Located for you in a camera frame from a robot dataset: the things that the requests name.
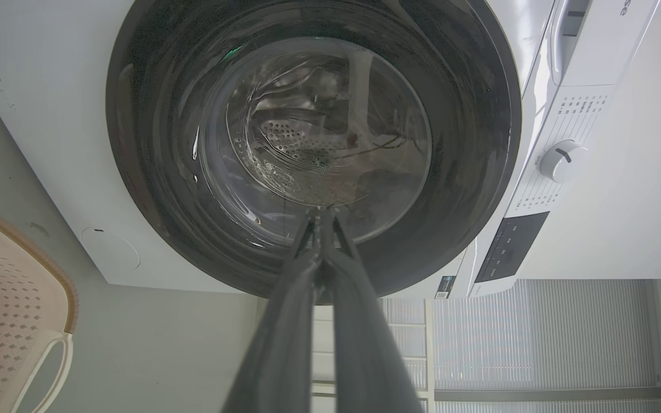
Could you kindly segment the round dark washing machine door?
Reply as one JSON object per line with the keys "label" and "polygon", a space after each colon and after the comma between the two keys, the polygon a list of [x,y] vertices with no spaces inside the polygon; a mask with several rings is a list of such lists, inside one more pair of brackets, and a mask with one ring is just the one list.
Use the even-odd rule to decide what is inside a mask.
{"label": "round dark washing machine door", "polygon": [[135,0],[106,107],[153,230],[263,298],[310,209],[338,209],[379,294],[435,274],[493,216],[521,141],[486,0]]}

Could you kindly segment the white front-load washing machine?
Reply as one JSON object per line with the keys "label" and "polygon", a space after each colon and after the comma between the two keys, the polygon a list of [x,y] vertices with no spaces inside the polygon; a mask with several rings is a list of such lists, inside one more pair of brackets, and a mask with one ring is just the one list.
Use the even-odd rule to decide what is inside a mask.
{"label": "white front-load washing machine", "polygon": [[[534,279],[533,243],[571,181],[539,172],[551,147],[590,150],[617,86],[660,0],[487,0],[521,81],[522,144],[492,217],[456,256],[397,280],[381,296],[463,298]],[[105,280],[114,285],[236,293],[169,246],[138,210],[112,151],[107,74],[123,21],[149,3],[132,0],[0,0],[0,117]]]}

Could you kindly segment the white washing machine dial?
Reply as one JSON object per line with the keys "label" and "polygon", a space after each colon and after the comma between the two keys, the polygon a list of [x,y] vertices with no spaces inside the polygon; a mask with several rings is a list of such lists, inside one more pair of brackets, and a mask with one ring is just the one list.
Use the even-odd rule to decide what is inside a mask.
{"label": "white washing machine dial", "polygon": [[554,183],[571,181],[588,163],[590,152],[572,139],[554,144],[544,154],[539,167],[541,175]]}

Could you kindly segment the beige perforated laundry basket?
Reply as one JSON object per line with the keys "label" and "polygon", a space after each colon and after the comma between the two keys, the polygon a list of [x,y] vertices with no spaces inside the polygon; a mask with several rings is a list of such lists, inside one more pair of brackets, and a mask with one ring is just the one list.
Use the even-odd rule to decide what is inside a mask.
{"label": "beige perforated laundry basket", "polygon": [[[78,311],[74,285],[23,233],[0,217],[0,413],[47,413],[71,370]],[[60,348],[52,384],[21,410],[48,355]]]}

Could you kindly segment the white window blind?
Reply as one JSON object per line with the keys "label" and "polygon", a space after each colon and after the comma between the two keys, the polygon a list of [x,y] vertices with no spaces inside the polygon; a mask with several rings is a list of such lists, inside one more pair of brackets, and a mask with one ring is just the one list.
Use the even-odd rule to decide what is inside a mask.
{"label": "white window blind", "polygon": [[384,298],[424,413],[661,413],[647,280],[520,280],[482,298]]}

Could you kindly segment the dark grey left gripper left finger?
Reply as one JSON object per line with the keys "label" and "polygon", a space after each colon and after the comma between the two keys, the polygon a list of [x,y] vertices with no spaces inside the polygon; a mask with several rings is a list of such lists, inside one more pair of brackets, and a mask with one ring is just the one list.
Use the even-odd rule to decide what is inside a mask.
{"label": "dark grey left gripper left finger", "polygon": [[221,413],[310,413],[320,210],[307,212]]}

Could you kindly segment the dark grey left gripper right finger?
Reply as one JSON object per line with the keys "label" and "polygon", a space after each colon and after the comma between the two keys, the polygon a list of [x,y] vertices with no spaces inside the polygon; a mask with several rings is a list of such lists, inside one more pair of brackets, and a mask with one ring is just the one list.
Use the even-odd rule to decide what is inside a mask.
{"label": "dark grey left gripper right finger", "polygon": [[335,209],[321,212],[333,301],[337,413],[424,413],[359,250]]}

